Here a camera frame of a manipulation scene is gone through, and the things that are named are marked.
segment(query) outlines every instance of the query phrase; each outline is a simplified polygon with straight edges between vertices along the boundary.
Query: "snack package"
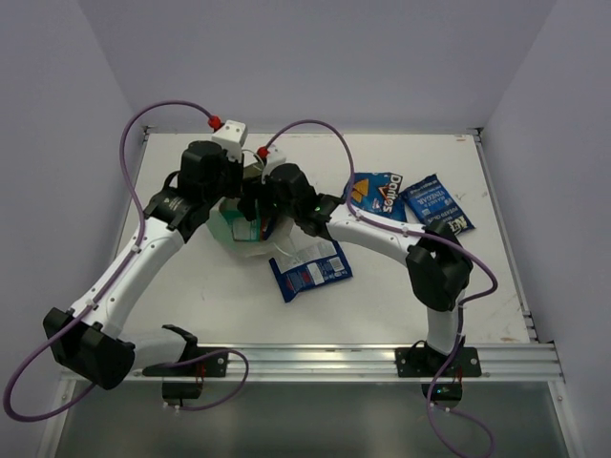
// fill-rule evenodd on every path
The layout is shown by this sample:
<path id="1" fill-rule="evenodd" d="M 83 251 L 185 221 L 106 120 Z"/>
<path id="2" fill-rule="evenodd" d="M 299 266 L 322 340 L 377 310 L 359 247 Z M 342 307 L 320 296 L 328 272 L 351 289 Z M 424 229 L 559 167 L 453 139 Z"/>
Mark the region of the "snack package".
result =
<path id="1" fill-rule="evenodd" d="M 402 180 L 403 177 L 391 172 L 358 172 L 354 174 L 352 205 L 374 215 L 406 222 L 405 206 L 399 198 Z M 348 198 L 347 187 L 344 188 L 344 198 Z"/>
<path id="2" fill-rule="evenodd" d="M 279 254 L 269 260 L 269 265 L 286 303 L 302 291 L 352 277 L 352 269 L 337 241 L 321 241 L 293 257 Z"/>
<path id="3" fill-rule="evenodd" d="M 423 224 L 441 219 L 452 228 L 455 235 L 474 229 L 467 215 L 441 184 L 437 174 L 409 186 L 400 196 Z"/>

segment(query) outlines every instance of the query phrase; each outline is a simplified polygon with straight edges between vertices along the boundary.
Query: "white tabletop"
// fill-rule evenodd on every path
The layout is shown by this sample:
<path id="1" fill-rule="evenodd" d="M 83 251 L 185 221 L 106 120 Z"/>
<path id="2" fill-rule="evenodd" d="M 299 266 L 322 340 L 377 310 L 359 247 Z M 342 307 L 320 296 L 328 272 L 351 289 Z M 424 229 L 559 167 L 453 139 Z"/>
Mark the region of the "white tabletop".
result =
<path id="1" fill-rule="evenodd" d="M 256 150 L 270 135 L 251 135 Z M 209 135 L 152 134 L 137 178 L 144 204 L 179 168 L 189 142 Z M 474 140 L 468 135 L 346 135 L 356 170 L 394 172 L 408 186 L 437 173 L 476 227 L 461 243 L 493 269 L 495 294 L 471 302 L 465 312 L 469 343 L 527 343 L 526 325 Z M 277 145 L 297 163 L 318 192 L 340 196 L 348 162 L 332 135 L 284 135 Z M 417 222 L 408 213 L 410 222 Z M 137 227 L 134 207 L 121 246 Z M 310 243 L 299 228 L 291 237 Z M 285 304 L 268 257 L 242 259 L 227 252 L 201 227 L 159 272 L 125 326 L 128 333 L 171 323 L 218 344 L 404 344 L 424 339 L 426 308 L 412 294 L 408 271 L 396 261 L 344 243 L 354 278 L 300 294 Z M 474 268 L 467 293 L 489 287 Z"/>

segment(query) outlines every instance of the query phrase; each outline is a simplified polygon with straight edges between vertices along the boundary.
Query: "blue chip bag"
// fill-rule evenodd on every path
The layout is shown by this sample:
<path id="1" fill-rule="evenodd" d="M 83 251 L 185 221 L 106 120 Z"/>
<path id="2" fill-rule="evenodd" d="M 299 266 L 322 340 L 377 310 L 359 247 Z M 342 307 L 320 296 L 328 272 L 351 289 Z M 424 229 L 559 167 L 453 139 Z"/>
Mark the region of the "blue chip bag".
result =
<path id="1" fill-rule="evenodd" d="M 428 176 L 413 184 L 400 196 L 423 224 L 431 224 L 441 219 L 450 226 L 455 235 L 474 229 L 467 215 L 456 204 L 437 175 Z"/>
<path id="2" fill-rule="evenodd" d="M 337 241 L 320 241 L 293 257 L 279 254 L 269 260 L 269 265 L 286 303 L 302 291 L 352 277 L 352 269 Z"/>
<path id="3" fill-rule="evenodd" d="M 354 174 L 354 187 L 352 188 L 352 205 L 366 212 L 406 222 L 408 217 L 405 206 L 399 197 L 403 177 L 391 172 L 373 174 L 358 172 Z"/>

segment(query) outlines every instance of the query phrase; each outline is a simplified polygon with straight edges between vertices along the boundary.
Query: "blue snack bag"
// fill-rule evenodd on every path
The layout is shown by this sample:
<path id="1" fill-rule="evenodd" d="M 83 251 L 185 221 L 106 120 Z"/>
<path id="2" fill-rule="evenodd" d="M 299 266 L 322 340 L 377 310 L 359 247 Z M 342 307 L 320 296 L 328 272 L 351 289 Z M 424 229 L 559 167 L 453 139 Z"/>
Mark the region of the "blue snack bag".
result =
<path id="1" fill-rule="evenodd" d="M 405 206 L 399 198 L 402 180 L 403 177 L 391 172 L 358 172 L 354 174 L 352 205 L 374 215 L 407 222 Z M 348 184 L 344 187 L 344 198 L 348 198 L 347 187 Z"/>
<path id="2" fill-rule="evenodd" d="M 474 229 L 467 215 L 441 184 L 437 174 L 406 188 L 400 196 L 423 224 L 431 224 L 441 219 L 450 226 L 455 235 Z"/>
<path id="3" fill-rule="evenodd" d="M 318 242 L 294 257 L 278 255 L 269 260 L 269 265 L 286 303 L 302 291 L 352 277 L 352 269 L 337 241 Z"/>

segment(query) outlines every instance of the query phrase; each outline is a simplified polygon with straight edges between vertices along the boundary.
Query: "metal bracket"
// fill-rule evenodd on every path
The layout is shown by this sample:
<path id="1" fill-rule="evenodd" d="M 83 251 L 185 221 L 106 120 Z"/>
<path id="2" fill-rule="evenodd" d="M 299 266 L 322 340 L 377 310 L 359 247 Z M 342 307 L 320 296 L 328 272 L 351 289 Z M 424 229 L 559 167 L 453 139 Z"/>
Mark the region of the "metal bracket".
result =
<path id="1" fill-rule="evenodd" d="M 425 347 L 400 347 L 394 350 L 394 363 L 400 378 L 432 377 L 436 369 L 429 360 L 430 351 Z M 464 346 L 460 349 L 454 361 L 443 373 L 443 377 L 462 378 L 481 377 L 481 365 L 477 348 Z"/>
<path id="2" fill-rule="evenodd" d="M 223 347 L 196 346 L 189 354 L 189 359 L 207 355 L 212 351 L 223 350 Z M 223 352 L 217 357 L 202 361 L 200 364 L 190 364 L 185 367 L 161 367 L 152 365 L 142 370 L 144 377 L 195 377 L 200 375 L 198 368 L 203 366 L 205 378 L 224 378 L 227 373 L 229 353 Z"/>

